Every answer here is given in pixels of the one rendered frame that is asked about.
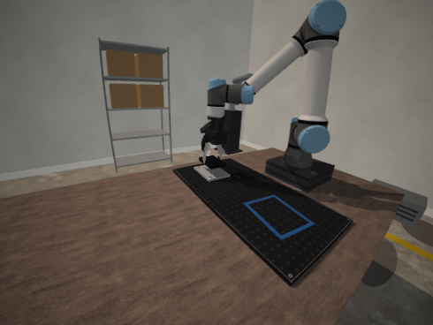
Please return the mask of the blue tape outline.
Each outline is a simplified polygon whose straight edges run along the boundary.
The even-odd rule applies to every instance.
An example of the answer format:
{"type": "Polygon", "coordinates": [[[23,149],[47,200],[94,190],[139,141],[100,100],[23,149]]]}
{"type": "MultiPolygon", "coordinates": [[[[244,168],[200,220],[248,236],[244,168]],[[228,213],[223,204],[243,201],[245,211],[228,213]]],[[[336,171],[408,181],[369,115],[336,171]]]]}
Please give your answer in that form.
{"type": "Polygon", "coordinates": [[[295,234],[295,233],[297,233],[297,232],[299,232],[299,231],[302,231],[302,230],[305,230],[306,228],[308,228],[308,227],[310,227],[310,226],[312,226],[312,225],[314,225],[314,223],[313,222],[311,222],[309,219],[307,219],[304,215],[302,215],[301,213],[299,213],[297,210],[295,210],[294,208],[292,208],[291,206],[289,206],[287,203],[285,203],[284,201],[282,201],[281,199],[279,199],[275,194],[274,195],[271,195],[271,196],[268,196],[268,197],[264,197],[264,198],[261,198],[261,199],[258,199],[258,200],[252,200],[252,201],[249,201],[249,202],[245,202],[245,203],[243,203],[243,204],[245,204],[271,231],[273,231],[281,240],[282,239],[284,239],[284,238],[287,238],[287,237],[290,237],[291,235],[293,235],[293,234],[295,234]],[[292,211],[294,211],[295,213],[297,213],[298,215],[300,215],[302,218],[304,218],[306,221],[308,221],[309,223],[308,224],[305,224],[305,225],[303,225],[303,226],[301,226],[301,227],[299,227],[298,229],[296,229],[296,230],[293,230],[293,231],[290,231],[290,232],[288,232],[288,233],[286,233],[286,234],[284,234],[284,235],[280,235],[274,228],[272,228],[260,215],[258,215],[248,204],[251,204],[251,203],[254,203],[254,202],[257,202],[257,201],[260,201],[260,200],[267,200],[267,199],[269,199],[269,198],[273,198],[273,197],[275,197],[276,199],[278,199],[279,201],[281,201],[282,203],[284,203],[288,208],[290,208],[292,211]]]}

